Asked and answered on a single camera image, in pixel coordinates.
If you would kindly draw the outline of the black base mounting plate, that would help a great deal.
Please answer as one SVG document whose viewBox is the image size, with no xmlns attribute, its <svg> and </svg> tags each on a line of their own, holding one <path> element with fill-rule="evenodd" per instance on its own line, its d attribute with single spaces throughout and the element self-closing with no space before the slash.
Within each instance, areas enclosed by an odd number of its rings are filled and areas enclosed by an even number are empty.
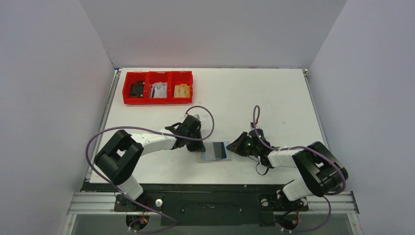
<svg viewBox="0 0 415 235">
<path fill-rule="evenodd" d="M 276 215 L 308 211 L 305 201 L 280 202 L 280 185 L 144 184 L 138 201 L 174 218 L 180 226 L 274 224 Z"/>
</svg>

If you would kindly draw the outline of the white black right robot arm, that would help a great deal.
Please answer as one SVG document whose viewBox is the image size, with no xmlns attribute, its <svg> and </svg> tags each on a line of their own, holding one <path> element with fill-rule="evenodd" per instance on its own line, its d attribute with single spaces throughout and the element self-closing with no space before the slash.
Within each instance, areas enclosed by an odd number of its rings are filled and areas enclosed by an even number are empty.
<svg viewBox="0 0 415 235">
<path fill-rule="evenodd" d="M 335 195 L 344 190 L 348 179 L 346 168 L 319 141 L 308 146 L 274 147 L 266 141 L 261 129 L 253 129 L 243 132 L 227 150 L 243 157 L 256 157 L 267 169 L 297 169 L 300 177 L 277 190 L 277 199 L 283 203 L 310 195 Z"/>
</svg>

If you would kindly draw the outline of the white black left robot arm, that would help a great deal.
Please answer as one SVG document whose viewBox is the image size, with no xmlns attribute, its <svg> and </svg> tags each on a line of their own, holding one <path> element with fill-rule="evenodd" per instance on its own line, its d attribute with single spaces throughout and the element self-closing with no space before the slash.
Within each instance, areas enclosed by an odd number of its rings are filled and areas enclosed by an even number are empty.
<svg viewBox="0 0 415 235">
<path fill-rule="evenodd" d="M 142 155 L 187 147 L 189 152 L 204 152 L 201 122 L 188 115 L 183 122 L 162 129 L 163 134 L 138 134 L 133 137 L 118 130 L 94 158 L 94 164 L 122 193 L 136 200 L 144 190 L 133 176 Z"/>
</svg>

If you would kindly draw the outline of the black cards in bin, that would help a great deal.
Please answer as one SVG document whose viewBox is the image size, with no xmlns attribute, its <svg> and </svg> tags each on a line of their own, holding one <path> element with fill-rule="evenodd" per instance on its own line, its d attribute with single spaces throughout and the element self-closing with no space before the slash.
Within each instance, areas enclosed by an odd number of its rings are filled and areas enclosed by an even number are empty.
<svg viewBox="0 0 415 235">
<path fill-rule="evenodd" d="M 137 81 L 131 84 L 129 97 L 143 98 L 144 85 L 145 85 L 144 81 Z"/>
</svg>

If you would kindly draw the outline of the yellow cards in bin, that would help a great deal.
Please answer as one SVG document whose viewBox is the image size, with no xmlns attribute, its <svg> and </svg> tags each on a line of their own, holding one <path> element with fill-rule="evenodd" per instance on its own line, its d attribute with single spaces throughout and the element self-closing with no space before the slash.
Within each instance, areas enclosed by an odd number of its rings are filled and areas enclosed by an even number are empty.
<svg viewBox="0 0 415 235">
<path fill-rule="evenodd" d="M 179 84 L 174 86 L 174 98 L 189 98 L 190 86 L 188 84 Z"/>
</svg>

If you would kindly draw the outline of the white cards in bin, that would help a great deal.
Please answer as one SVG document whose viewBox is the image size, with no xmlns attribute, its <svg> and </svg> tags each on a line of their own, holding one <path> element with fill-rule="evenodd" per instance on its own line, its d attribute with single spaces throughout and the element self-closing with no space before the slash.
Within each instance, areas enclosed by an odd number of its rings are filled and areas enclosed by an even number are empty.
<svg viewBox="0 0 415 235">
<path fill-rule="evenodd" d="M 151 98 L 167 98 L 167 82 L 157 82 L 151 85 Z"/>
</svg>

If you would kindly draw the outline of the red three-compartment bin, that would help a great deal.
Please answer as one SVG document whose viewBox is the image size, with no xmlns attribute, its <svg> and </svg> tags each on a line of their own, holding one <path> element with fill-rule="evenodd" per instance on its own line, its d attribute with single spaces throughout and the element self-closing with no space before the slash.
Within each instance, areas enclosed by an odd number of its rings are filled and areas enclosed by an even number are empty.
<svg viewBox="0 0 415 235">
<path fill-rule="evenodd" d="M 193 96 L 191 71 L 128 72 L 122 90 L 127 105 L 189 104 Z"/>
</svg>

